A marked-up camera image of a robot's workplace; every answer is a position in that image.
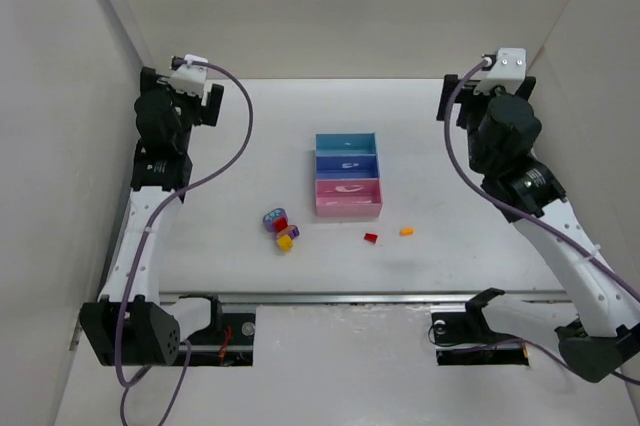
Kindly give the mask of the purple lego with paw print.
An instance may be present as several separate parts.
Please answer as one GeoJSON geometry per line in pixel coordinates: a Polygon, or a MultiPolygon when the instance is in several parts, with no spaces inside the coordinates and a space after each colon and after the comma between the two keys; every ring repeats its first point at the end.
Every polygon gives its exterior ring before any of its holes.
{"type": "Polygon", "coordinates": [[[273,233],[275,231],[274,223],[280,218],[287,218],[287,214],[283,208],[275,208],[265,214],[262,219],[262,224],[267,232],[273,233]]]}

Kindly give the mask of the red lego brick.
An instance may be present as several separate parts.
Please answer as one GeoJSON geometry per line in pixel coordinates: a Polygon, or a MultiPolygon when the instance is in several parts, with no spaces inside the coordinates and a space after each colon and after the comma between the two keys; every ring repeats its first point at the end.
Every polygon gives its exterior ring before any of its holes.
{"type": "Polygon", "coordinates": [[[289,226],[288,220],[285,217],[279,217],[272,223],[272,225],[276,233],[285,230],[289,226]]]}

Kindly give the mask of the yellow lego brick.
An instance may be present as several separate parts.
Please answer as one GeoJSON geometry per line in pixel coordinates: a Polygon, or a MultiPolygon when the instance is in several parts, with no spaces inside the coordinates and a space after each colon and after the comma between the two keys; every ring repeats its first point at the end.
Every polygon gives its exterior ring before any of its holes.
{"type": "Polygon", "coordinates": [[[280,236],[276,239],[279,249],[283,252],[290,251],[294,246],[294,241],[289,235],[280,236]]]}

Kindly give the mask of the small red lego slope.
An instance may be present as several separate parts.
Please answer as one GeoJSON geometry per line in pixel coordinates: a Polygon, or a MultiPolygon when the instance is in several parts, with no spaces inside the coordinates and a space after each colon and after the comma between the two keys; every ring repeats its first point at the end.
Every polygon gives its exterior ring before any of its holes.
{"type": "Polygon", "coordinates": [[[378,239],[379,239],[379,236],[375,233],[366,233],[364,235],[364,240],[371,244],[376,244],[378,239]]]}

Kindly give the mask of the purple butterfly lego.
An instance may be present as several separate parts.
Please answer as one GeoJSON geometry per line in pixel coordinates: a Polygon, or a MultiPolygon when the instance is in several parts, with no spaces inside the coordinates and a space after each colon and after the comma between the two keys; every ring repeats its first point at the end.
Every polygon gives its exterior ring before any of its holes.
{"type": "Polygon", "coordinates": [[[299,235],[299,228],[296,225],[288,225],[278,233],[279,237],[289,236],[291,239],[295,239],[299,235]]]}

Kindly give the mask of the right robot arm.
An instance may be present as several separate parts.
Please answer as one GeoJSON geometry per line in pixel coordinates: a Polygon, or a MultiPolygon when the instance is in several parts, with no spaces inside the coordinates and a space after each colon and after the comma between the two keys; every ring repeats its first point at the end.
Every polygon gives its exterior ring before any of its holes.
{"type": "Polygon", "coordinates": [[[452,126],[465,130],[469,166],[482,177],[472,190],[534,247],[577,314],[561,319],[546,304],[488,288],[463,311],[437,314],[432,331],[453,362],[477,363],[502,345],[529,343],[557,351],[571,372],[597,383],[639,354],[639,294],[609,267],[559,180],[534,155],[542,131],[529,102],[535,84],[528,76],[514,92],[498,84],[482,93],[478,81],[447,75],[436,118],[446,135],[452,126]]]}

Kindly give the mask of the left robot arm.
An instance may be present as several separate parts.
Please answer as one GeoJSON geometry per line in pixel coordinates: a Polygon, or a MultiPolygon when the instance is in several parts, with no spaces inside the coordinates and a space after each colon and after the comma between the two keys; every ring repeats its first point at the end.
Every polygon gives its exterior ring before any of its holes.
{"type": "Polygon", "coordinates": [[[174,66],[168,75],[145,67],[134,103],[139,139],[134,152],[128,216],[113,267],[96,301],[80,310],[80,325],[104,366],[171,365],[180,343],[211,321],[207,299],[160,304],[163,249],[190,183],[191,132],[217,122],[224,89],[203,66],[174,66]]]}

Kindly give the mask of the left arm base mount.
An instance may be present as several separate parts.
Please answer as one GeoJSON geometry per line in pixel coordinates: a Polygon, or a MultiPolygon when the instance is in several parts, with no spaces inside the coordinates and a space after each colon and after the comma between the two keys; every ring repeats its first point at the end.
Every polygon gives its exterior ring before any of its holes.
{"type": "Polygon", "coordinates": [[[252,366],[255,333],[254,314],[217,309],[174,310],[154,324],[161,366],[252,366]]]}

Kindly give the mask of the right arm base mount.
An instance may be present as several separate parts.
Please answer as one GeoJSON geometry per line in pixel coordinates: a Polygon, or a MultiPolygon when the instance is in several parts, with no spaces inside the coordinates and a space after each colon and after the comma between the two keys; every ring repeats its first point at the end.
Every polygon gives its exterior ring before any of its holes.
{"type": "Polygon", "coordinates": [[[439,366],[528,366],[526,347],[463,311],[435,312],[427,332],[439,366]]]}

